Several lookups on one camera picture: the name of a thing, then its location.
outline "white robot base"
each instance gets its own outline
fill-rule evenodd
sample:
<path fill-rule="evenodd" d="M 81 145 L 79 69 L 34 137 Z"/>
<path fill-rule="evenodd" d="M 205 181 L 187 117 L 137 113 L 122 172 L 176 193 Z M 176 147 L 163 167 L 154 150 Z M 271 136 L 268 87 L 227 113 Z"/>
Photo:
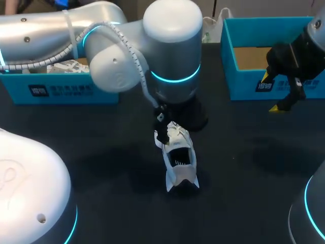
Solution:
<path fill-rule="evenodd" d="M 78 210 L 62 159 L 0 129 L 0 243 L 71 244 Z"/>
<path fill-rule="evenodd" d="M 292 204 L 288 230 L 292 244 L 325 244 L 325 163 Z"/>

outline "cable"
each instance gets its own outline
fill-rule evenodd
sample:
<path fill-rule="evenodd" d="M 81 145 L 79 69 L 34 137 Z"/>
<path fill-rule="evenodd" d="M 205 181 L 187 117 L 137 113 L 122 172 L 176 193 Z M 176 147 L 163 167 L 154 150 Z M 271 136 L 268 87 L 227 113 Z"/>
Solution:
<path fill-rule="evenodd" d="M 124 44 L 124 46 L 127 48 L 127 50 L 129 51 L 129 53 L 131 54 L 131 57 L 134 61 L 134 64 L 139 72 L 140 78 L 141 78 L 141 87 L 142 87 L 142 92 L 143 95 L 145 96 L 145 98 L 151 102 L 151 104 L 153 105 L 154 108 L 158 108 L 158 102 L 155 100 L 155 98 L 149 93 L 148 91 L 148 86 L 147 86 L 147 80 L 145 77 L 145 74 L 142 70 L 142 66 L 139 62 L 139 59 L 136 55 L 136 52 L 134 50 L 134 48 L 132 47 L 132 45 L 129 43 L 129 41 L 127 40 L 127 38 L 123 35 L 123 33 L 112 23 L 110 22 L 99 22 L 99 23 L 94 23 L 92 25 L 90 25 L 89 27 L 87 27 L 80 35 L 77 36 L 76 38 L 76 42 L 80 43 L 83 41 L 83 39 L 85 38 L 85 36 L 90 33 L 94 28 L 97 28 L 99 26 L 106 26 L 109 27 L 121 40 L 121 42 Z M 35 68 L 39 68 L 42 66 L 47 66 L 53 63 L 56 63 L 57 61 L 59 61 L 60 59 L 62 59 L 63 57 L 67 56 L 71 51 L 73 50 L 73 44 L 70 43 L 62 52 L 58 53 L 57 55 L 47 58 L 45 60 L 42 60 L 40 62 L 35 62 L 35 63 L 31 63 L 31 64 L 21 64 L 21 65 L 5 65 L 5 66 L 0 66 L 0 70 L 24 70 L 24 69 L 35 69 Z"/>
<path fill-rule="evenodd" d="M 310 5 L 310 16 L 314 16 L 314 14 L 313 14 L 313 7 L 314 7 L 314 4 L 315 4 L 315 0 L 313 0 L 313 2 L 312 2 L 311 5 Z"/>
<path fill-rule="evenodd" d="M 214 0 L 212 18 L 214 18 L 214 16 L 215 16 L 215 9 L 216 9 L 216 7 L 217 7 L 217 0 Z"/>
<path fill-rule="evenodd" d="M 66 22 L 67 22 L 68 28 L 69 28 L 69 35 L 70 35 L 70 40 L 71 40 L 71 44 L 72 44 L 73 58 L 78 59 L 78 47 L 77 47 L 77 42 L 76 42 L 76 36 L 75 36 L 75 32 L 73 30 L 69 12 L 68 12 L 68 10 L 65 10 L 65 9 L 62 10 L 62 12 L 64 13 L 64 17 L 66 19 Z"/>

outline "shoe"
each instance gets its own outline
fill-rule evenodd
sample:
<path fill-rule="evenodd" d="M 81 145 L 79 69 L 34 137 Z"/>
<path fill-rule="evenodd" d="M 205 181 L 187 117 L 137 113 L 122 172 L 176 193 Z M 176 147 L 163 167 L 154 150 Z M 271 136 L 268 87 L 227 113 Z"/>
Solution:
<path fill-rule="evenodd" d="M 199 188 L 197 177 L 197 157 L 194 151 L 189 132 L 175 122 L 168 124 L 168 145 L 157 140 L 157 131 L 154 132 L 154 140 L 157 147 L 162 149 L 166 165 L 166 188 L 167 192 L 176 187 L 184 180 L 188 180 Z"/>

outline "black table surface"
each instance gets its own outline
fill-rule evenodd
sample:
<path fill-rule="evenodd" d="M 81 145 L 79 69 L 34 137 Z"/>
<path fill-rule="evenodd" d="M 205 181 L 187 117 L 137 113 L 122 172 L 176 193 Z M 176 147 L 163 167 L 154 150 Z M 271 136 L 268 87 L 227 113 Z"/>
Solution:
<path fill-rule="evenodd" d="M 77 243 L 290 243 L 290 205 L 325 159 L 325 101 L 289 114 L 268 113 L 274 101 L 231 102 L 218 44 L 203 45 L 200 76 L 210 119 L 191 134 L 196 194 L 166 193 L 139 87 L 118 106 L 15 106 L 0 87 L 0 127 L 51 147 L 69 169 Z"/>

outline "box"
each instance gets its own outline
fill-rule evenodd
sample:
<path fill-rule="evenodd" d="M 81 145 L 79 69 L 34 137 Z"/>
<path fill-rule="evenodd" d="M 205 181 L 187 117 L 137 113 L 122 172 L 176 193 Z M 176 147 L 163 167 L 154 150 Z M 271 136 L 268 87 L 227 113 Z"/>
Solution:
<path fill-rule="evenodd" d="M 282 99 L 289 92 L 285 76 L 261 84 L 266 54 L 277 42 L 292 42 L 312 17 L 234 18 L 224 21 L 221 58 L 231 100 Z M 307 98 L 325 98 L 325 72 L 304 84 Z"/>
<path fill-rule="evenodd" d="M 89 73 L 2 74 L 0 79 L 17 105 L 117 104 L 119 98 L 97 88 Z"/>

